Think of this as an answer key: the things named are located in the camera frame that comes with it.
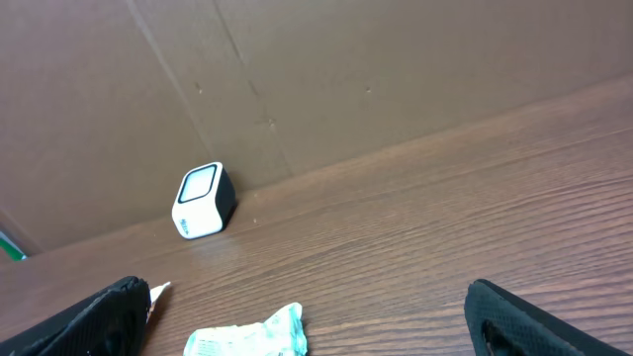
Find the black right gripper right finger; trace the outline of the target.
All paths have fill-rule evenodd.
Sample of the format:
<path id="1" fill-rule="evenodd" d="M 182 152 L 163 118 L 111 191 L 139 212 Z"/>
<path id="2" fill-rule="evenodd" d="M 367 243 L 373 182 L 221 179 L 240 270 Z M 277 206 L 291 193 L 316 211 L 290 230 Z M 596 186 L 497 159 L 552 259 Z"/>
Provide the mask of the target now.
<path id="1" fill-rule="evenodd" d="M 626 356 L 488 280 L 469 285 L 464 313 L 477 356 Z"/>

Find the teal tissue pack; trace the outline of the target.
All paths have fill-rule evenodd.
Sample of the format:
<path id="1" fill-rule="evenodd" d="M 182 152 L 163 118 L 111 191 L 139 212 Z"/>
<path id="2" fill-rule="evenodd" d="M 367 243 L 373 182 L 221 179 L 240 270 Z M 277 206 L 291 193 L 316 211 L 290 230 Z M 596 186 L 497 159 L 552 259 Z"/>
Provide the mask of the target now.
<path id="1" fill-rule="evenodd" d="M 288 304 L 263 322 L 195 330 L 184 356 L 306 356 L 303 306 Z"/>

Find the clear plastic pouch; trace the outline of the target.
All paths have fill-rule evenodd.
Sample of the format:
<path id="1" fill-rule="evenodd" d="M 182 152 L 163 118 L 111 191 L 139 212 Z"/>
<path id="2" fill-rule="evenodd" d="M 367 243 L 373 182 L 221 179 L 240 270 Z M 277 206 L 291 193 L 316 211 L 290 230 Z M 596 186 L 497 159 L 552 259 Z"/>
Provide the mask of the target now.
<path id="1" fill-rule="evenodd" d="M 166 282 L 166 283 L 164 283 L 162 285 L 153 287 L 153 288 L 151 288 L 149 290 L 150 306 L 149 306 L 149 310 L 147 312 L 147 319 L 146 320 L 150 319 L 150 317 L 151 317 L 151 315 L 152 315 L 152 313 L 153 313 L 153 311 L 154 311 L 154 309 L 155 309 L 155 307 L 157 305 L 157 302 L 158 302 L 159 298 L 164 294 L 164 292 L 166 290 L 169 289 L 170 286 L 171 286 L 171 283 L 170 282 Z"/>

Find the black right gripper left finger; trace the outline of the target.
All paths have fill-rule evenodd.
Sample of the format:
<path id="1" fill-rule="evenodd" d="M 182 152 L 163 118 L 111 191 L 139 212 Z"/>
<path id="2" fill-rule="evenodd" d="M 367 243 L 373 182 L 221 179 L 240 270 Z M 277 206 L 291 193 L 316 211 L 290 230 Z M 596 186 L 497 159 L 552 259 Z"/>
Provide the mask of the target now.
<path id="1" fill-rule="evenodd" d="M 1 343 L 10 356 L 136 356 L 143 345 L 150 289 L 125 277 Z"/>

